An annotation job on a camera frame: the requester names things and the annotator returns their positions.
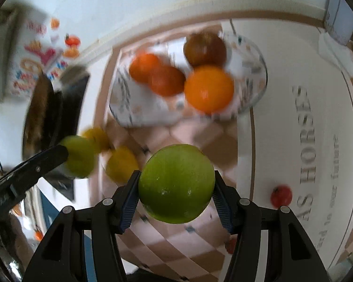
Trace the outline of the green apple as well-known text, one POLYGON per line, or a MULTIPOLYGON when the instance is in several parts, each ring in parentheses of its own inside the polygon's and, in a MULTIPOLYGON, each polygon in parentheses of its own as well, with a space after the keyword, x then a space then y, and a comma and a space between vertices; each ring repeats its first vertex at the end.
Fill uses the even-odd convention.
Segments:
POLYGON ((138 190, 150 216, 171 223, 188 223, 205 210, 215 187, 215 170, 193 145, 166 146, 145 164, 138 190))
POLYGON ((96 150, 91 141, 81 136, 67 136, 60 144, 67 148, 68 157, 63 172, 75 178, 87 178, 96 164, 96 150))

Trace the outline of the red cherry tomato lower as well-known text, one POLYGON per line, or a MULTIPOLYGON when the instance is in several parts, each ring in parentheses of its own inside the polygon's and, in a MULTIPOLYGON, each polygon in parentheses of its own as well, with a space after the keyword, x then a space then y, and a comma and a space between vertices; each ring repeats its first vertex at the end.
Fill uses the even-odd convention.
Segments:
POLYGON ((237 244, 237 238, 230 237, 229 240, 225 243, 225 248, 228 254, 233 255, 236 244, 237 244))

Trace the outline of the red cherry tomato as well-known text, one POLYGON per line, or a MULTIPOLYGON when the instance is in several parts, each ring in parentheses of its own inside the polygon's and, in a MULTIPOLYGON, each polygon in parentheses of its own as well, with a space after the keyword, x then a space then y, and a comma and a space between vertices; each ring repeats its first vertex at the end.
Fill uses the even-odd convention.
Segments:
POLYGON ((293 198, 293 193, 288 185, 279 185, 275 187, 270 196, 270 202, 275 208, 289 206, 293 198))
POLYGON ((229 240, 225 243, 225 248, 228 254, 233 255, 236 244, 237 244, 237 238, 230 237, 229 240))

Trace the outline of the red cherry tomato upper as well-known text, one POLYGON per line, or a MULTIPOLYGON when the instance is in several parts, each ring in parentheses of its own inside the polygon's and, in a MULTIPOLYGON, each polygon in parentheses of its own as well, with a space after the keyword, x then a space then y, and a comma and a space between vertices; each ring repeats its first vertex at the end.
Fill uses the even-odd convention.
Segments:
POLYGON ((270 196, 270 202, 275 208, 289 206, 293 198, 293 193, 288 185, 279 185, 275 187, 270 196))

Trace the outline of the black frying pan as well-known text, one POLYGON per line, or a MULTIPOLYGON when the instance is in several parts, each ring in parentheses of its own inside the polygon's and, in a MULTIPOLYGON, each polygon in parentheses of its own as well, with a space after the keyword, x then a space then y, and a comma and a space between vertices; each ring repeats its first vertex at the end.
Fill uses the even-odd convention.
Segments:
POLYGON ((51 81, 40 72, 27 110, 22 142, 22 159, 52 146, 56 139, 61 109, 61 93, 55 92, 51 81))

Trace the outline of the yellow lemon far left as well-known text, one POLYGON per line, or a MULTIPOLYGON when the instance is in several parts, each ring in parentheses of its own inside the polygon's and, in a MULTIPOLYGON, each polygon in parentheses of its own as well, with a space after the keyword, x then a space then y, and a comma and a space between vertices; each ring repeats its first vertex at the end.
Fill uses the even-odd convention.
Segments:
POLYGON ((82 133, 82 136, 91 142, 96 153, 106 152, 111 148, 107 133, 100 127, 89 128, 82 133))

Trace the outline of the checkered counter mat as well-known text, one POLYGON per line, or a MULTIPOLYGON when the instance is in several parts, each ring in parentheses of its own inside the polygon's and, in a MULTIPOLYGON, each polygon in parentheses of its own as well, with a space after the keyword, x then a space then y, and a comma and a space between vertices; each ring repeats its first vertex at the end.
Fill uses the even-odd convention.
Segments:
POLYGON ((318 250, 332 281, 353 281, 353 77, 318 53, 322 29, 281 20, 235 19, 164 31, 223 31, 250 39, 268 69, 264 96, 237 119, 186 119, 173 125, 120 127, 109 109, 120 48, 109 49, 93 123, 145 162, 176 143, 200 148, 228 185, 270 207, 277 185, 293 192, 291 209, 318 250))

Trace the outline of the yellow lemon middle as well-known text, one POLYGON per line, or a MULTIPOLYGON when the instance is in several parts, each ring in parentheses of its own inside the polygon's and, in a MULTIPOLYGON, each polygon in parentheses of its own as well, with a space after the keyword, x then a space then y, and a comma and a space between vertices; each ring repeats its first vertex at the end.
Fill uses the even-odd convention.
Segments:
POLYGON ((105 169, 108 177, 119 184, 126 184, 136 170, 140 170, 136 156, 126 146, 112 151, 105 169))

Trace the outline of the black gas stove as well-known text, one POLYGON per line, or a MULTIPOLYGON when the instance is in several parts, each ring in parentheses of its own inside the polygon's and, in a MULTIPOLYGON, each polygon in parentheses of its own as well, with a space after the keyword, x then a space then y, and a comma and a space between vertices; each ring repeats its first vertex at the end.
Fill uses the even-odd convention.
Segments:
MULTIPOLYGON (((84 66, 71 66, 54 82, 44 121, 45 148, 77 134, 81 106, 90 74, 84 66)), ((57 167, 44 176, 46 181, 70 201, 75 200, 74 177, 57 167)))

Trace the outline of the floral oval plate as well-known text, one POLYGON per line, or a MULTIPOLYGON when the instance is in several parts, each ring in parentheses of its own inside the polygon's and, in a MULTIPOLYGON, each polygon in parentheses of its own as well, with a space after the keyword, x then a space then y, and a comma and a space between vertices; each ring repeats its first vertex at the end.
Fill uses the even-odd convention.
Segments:
POLYGON ((268 69, 256 44, 230 32, 218 32, 226 46, 222 66, 193 68, 184 54, 187 37, 154 41, 145 52, 158 57, 161 65, 143 62, 153 72, 145 83, 132 75, 140 73, 134 47, 121 52, 111 85, 109 110, 123 127, 172 125, 183 119, 225 121, 252 108, 264 95, 268 69))

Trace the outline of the bright orange with stem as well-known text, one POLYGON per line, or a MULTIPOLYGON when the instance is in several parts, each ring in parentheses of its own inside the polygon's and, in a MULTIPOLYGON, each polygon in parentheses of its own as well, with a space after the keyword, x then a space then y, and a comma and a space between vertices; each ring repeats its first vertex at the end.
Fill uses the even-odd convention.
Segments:
POLYGON ((129 66, 129 74, 133 80, 138 83, 148 83, 151 72, 163 62, 156 54, 142 53, 133 59, 129 66))

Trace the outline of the large bright orange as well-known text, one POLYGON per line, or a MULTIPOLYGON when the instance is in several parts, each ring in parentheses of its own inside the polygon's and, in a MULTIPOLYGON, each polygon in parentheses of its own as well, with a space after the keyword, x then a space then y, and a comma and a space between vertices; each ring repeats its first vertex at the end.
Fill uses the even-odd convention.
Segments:
POLYGON ((186 101, 204 114, 224 110, 235 93, 233 78, 217 66, 197 67, 184 85, 186 101))

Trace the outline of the white folded tissue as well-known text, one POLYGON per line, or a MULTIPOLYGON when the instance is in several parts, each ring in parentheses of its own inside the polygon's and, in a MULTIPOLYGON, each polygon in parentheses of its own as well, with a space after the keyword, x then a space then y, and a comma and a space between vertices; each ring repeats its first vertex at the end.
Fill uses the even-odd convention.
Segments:
POLYGON ((353 77, 353 52, 348 47, 337 43, 327 32, 319 35, 318 53, 349 78, 353 77))

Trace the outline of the dark red-green apple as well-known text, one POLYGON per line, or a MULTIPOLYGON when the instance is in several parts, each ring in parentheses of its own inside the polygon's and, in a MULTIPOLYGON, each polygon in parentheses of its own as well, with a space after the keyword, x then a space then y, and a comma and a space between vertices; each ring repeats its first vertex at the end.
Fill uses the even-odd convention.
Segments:
POLYGON ((213 32, 189 35, 184 44, 184 55, 193 68, 204 65, 223 67, 227 61, 226 44, 213 32))

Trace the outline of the colourful wall sticker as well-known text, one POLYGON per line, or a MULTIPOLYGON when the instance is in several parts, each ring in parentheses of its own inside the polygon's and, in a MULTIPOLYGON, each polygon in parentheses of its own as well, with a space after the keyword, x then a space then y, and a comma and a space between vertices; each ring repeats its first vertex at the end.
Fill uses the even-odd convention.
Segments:
POLYGON ((7 94, 29 98, 40 74, 59 80, 80 53, 80 37, 67 32, 60 19, 22 8, 9 55, 7 94))

